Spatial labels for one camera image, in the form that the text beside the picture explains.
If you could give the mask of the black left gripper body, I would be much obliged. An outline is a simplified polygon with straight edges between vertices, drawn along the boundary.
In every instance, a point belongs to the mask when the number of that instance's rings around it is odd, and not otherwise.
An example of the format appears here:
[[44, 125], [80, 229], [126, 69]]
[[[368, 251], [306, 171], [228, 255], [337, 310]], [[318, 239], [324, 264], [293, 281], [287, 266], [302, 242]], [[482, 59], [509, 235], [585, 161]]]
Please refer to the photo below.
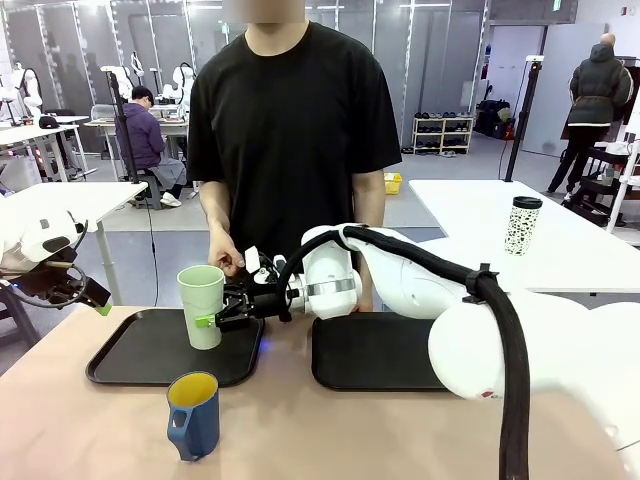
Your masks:
[[27, 301], [81, 301], [86, 295], [86, 274], [69, 262], [47, 261], [10, 280]]

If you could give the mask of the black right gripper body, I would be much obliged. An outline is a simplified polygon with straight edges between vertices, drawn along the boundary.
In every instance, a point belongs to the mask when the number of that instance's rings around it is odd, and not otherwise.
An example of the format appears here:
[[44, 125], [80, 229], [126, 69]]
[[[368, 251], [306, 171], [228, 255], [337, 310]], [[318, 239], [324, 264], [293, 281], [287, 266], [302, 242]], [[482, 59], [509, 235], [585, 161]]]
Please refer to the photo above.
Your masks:
[[287, 290], [279, 296], [276, 291], [248, 293], [250, 315], [255, 318], [278, 317], [280, 320], [291, 320], [290, 310], [294, 303], [301, 300], [298, 289]]

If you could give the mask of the person's right hand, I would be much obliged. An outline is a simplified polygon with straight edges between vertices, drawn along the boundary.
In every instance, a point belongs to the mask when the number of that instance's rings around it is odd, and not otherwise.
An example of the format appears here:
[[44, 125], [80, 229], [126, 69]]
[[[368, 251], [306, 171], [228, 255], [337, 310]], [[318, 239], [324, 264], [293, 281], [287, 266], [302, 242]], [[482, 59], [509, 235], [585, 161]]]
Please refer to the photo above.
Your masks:
[[245, 268], [243, 255], [227, 236], [210, 238], [208, 263], [219, 268], [227, 277], [233, 277]]

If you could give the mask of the person's left hand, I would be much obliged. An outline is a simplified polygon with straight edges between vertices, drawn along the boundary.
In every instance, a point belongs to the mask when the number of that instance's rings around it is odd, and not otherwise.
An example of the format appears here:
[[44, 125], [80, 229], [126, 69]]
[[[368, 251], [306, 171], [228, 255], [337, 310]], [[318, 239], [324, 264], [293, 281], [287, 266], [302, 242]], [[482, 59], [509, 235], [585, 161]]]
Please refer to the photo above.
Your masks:
[[371, 275], [368, 271], [362, 271], [360, 273], [362, 282], [362, 294], [357, 306], [359, 312], [372, 312], [374, 310], [373, 299], [373, 282]]

